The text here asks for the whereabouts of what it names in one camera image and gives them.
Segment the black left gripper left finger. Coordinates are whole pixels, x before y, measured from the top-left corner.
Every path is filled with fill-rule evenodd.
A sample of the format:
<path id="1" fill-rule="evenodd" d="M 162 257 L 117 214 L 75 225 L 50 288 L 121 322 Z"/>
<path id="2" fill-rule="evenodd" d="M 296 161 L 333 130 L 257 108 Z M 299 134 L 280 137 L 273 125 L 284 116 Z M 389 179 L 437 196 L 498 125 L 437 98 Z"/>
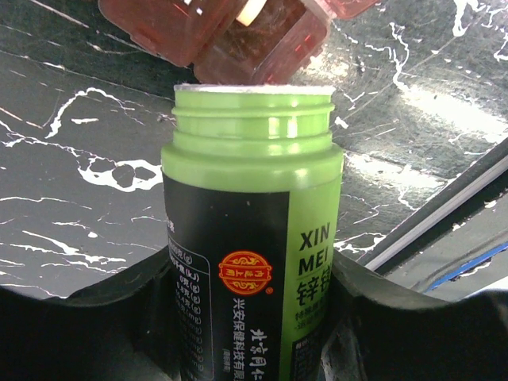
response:
<path id="1" fill-rule="evenodd" d="M 68 298 L 1 288 L 3 380 L 177 380 L 169 253 Z"/>

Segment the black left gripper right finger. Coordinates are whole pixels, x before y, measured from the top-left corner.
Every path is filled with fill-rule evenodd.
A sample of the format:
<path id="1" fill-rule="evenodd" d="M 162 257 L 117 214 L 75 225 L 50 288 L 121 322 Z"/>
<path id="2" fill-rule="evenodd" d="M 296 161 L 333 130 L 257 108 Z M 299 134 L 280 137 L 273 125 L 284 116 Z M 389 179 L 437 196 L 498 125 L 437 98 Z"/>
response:
<path id="1" fill-rule="evenodd" d="M 334 254 L 323 380 L 505 380 L 507 293 L 446 302 Z"/>

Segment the green pill bottle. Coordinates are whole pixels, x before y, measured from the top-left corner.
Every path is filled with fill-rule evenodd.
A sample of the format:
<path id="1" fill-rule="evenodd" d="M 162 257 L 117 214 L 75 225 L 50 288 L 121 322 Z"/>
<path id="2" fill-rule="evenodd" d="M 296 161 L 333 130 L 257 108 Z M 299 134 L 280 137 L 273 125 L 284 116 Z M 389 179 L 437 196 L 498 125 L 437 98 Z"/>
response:
<path id="1" fill-rule="evenodd" d="M 344 156 L 327 86 L 175 88 L 161 151 L 184 380 L 315 380 Z"/>

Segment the brown pill organizer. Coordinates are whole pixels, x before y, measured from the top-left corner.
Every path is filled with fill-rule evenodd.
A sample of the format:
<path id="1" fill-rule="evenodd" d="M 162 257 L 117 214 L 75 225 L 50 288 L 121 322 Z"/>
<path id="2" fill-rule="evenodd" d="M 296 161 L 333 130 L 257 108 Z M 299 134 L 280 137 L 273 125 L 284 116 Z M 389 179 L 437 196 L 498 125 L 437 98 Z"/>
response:
<path id="1" fill-rule="evenodd" d="M 101 14 L 146 52 L 192 66 L 200 83 L 286 84 L 322 51 L 335 19 L 372 1 L 100 0 Z"/>

